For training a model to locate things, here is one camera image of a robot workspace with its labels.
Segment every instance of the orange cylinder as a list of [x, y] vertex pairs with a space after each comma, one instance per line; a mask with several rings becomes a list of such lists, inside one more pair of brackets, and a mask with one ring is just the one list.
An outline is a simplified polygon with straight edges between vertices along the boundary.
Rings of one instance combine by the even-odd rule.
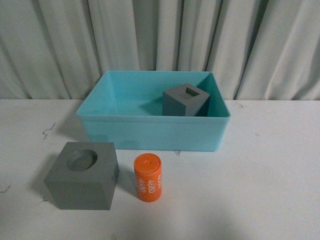
[[134, 160], [134, 173], [139, 198], [154, 202], [162, 193], [161, 159], [153, 153], [144, 153]]

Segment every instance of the plastic bin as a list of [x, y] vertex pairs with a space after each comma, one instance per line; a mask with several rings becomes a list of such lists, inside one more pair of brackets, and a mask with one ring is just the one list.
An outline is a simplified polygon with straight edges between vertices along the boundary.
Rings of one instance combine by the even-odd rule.
[[[211, 95], [208, 116], [162, 116], [163, 91], [190, 83]], [[216, 151], [230, 112], [212, 72], [107, 71], [77, 110], [92, 142], [117, 149]]]

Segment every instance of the curtain fold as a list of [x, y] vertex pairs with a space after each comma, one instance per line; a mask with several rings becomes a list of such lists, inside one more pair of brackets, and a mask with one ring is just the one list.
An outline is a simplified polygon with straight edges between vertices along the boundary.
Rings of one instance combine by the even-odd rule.
[[0, 1], [0, 98], [84, 99], [109, 70], [210, 71], [225, 99], [320, 100], [320, 1]]
[[320, 2], [270, 0], [238, 99], [320, 100]]

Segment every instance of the white table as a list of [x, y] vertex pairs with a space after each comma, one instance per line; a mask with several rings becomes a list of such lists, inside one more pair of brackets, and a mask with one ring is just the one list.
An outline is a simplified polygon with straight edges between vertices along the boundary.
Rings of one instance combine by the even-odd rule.
[[[320, 101], [226, 101], [217, 152], [117, 149], [111, 210], [59, 210], [43, 180], [66, 142], [88, 141], [81, 102], [0, 100], [1, 240], [320, 239]], [[146, 152], [162, 160], [153, 203], [133, 172]]]

